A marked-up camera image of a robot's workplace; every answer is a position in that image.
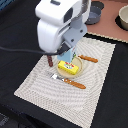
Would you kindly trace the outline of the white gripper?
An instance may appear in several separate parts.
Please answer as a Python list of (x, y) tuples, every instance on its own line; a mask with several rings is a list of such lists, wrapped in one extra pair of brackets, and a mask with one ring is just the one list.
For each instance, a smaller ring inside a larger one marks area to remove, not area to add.
[(91, 0), (41, 0), (35, 8), (37, 35), (44, 55), (59, 55), (87, 33)]

